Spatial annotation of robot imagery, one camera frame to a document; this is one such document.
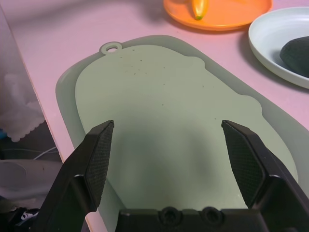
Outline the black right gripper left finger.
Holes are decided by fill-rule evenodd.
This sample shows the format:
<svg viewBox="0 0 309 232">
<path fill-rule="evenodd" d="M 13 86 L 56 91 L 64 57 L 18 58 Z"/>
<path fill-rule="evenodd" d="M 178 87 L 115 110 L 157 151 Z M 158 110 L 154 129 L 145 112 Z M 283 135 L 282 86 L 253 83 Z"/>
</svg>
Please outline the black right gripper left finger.
<svg viewBox="0 0 309 232">
<path fill-rule="evenodd" d="M 31 226 L 33 232 L 79 232 L 100 205 L 112 143 L 112 120 L 93 127 L 63 163 Z"/>
</svg>

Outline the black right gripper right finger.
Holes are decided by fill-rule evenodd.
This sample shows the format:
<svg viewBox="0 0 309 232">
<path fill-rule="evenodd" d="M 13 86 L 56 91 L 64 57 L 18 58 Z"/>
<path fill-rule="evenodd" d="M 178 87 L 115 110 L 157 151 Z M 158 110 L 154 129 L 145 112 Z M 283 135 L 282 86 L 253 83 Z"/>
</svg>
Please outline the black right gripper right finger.
<svg viewBox="0 0 309 232">
<path fill-rule="evenodd" d="M 307 232 L 309 199 L 280 161 L 249 128 L 221 124 L 231 169 L 245 204 L 270 232 Z"/>
</svg>

